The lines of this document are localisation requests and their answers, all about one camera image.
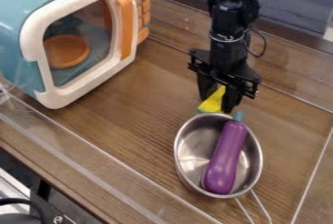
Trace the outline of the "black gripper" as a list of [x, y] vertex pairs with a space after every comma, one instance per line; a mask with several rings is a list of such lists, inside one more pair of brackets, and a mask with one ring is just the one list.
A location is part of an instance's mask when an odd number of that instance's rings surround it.
[[249, 33], [238, 38], [225, 38], [210, 34], [211, 49], [193, 49], [189, 52], [189, 69], [197, 73], [199, 97], [206, 100], [217, 85], [226, 86], [222, 96], [221, 110], [230, 113], [242, 97], [254, 98], [262, 78], [247, 64], [250, 54]]

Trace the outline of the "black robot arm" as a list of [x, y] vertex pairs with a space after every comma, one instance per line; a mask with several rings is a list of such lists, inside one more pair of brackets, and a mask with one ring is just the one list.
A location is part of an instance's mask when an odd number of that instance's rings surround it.
[[230, 113], [242, 97], [256, 98], [262, 78], [247, 63], [252, 25], [260, 17], [258, 0], [207, 0], [213, 19], [209, 50], [191, 49], [189, 69], [197, 73], [199, 97], [206, 100], [225, 86], [219, 109]]

